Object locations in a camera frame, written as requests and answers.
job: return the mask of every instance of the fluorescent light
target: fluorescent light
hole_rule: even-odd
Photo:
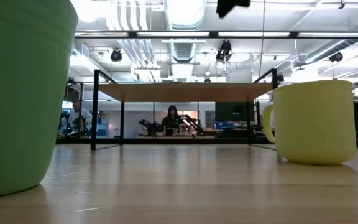
[[[207,37],[209,32],[191,32],[191,31],[175,31],[175,32],[138,32],[138,37]]]
[[[300,32],[298,37],[358,37],[358,32]]]
[[[110,84],[110,82],[100,82],[99,85]],[[94,85],[94,83],[84,83],[84,85]]]
[[[127,32],[76,32],[75,37],[128,37]]]
[[[218,37],[288,37],[289,32],[218,32]]]
[[[161,40],[163,44],[205,44],[206,40]]]

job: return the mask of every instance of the ventilation duct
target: ventilation duct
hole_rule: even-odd
[[[305,55],[303,60],[302,60],[302,58],[300,58],[299,65],[305,65],[305,64],[319,62],[320,60],[326,59],[326,58],[330,57],[331,55],[338,53],[341,50],[343,50],[347,47],[350,47],[357,42],[358,42],[358,39],[331,41],[330,43],[322,46],[318,50],[315,50],[314,52]]]
[[[205,17],[206,0],[164,0],[165,22],[169,30],[200,30]],[[170,51],[178,63],[189,63],[196,44],[171,43]]]

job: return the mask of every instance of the table surface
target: table surface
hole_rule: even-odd
[[[272,90],[271,83],[100,84],[121,102],[247,102]]]
[[[248,145],[59,145],[41,185],[0,197],[0,223],[358,223],[358,152],[306,166]]]

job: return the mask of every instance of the cable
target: cable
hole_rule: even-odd
[[[262,74],[262,59],[264,56],[264,42],[265,42],[265,5],[266,0],[264,0],[264,18],[263,18],[263,24],[262,24],[262,50],[260,51],[260,65],[259,65],[259,77]]]

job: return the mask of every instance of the ceiling light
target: ceiling light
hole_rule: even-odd
[[[138,32],[138,37],[207,37],[209,32]]]
[[[205,44],[206,40],[161,40],[163,44]]]
[[[358,32],[300,32],[298,37],[358,37]]]
[[[91,0],[71,0],[81,21],[92,23],[98,18],[97,10]]]
[[[289,32],[218,32],[218,37],[288,37]]]
[[[110,82],[99,82],[99,85],[110,84]],[[84,83],[84,85],[94,85],[94,83]]]
[[[88,32],[75,32],[75,37],[94,37],[94,38],[103,38],[103,37],[128,37],[129,34],[127,32],[94,32],[94,31],[88,31]]]
[[[218,53],[216,54],[216,61],[225,63],[228,62],[231,58],[232,50],[230,40],[223,40],[222,45],[220,46]]]

